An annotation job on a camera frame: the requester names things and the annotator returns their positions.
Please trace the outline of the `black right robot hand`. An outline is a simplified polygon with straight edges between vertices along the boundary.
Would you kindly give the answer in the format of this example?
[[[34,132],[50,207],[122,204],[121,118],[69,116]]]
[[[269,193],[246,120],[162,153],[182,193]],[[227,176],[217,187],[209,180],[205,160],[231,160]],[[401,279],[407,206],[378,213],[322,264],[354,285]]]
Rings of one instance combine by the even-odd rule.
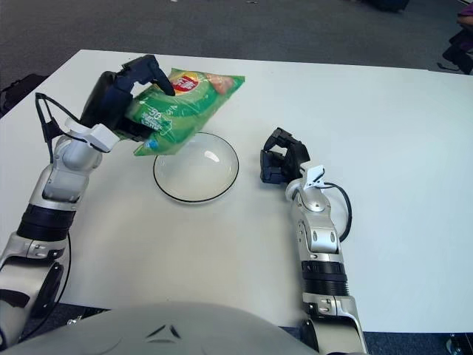
[[[290,183],[302,177],[300,166],[310,160],[306,146],[277,127],[260,151],[260,179],[263,183]]]

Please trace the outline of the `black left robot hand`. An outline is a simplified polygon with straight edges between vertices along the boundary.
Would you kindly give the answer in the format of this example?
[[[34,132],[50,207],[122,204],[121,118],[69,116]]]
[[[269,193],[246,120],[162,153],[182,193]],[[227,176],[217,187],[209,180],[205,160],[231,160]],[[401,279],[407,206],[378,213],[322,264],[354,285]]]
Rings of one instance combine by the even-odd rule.
[[[175,95],[171,82],[154,55],[144,55],[123,64],[119,72],[106,71],[101,74],[85,103],[80,123],[88,128],[103,124],[137,142],[149,138],[152,129],[126,118],[135,83],[155,84],[166,95]]]

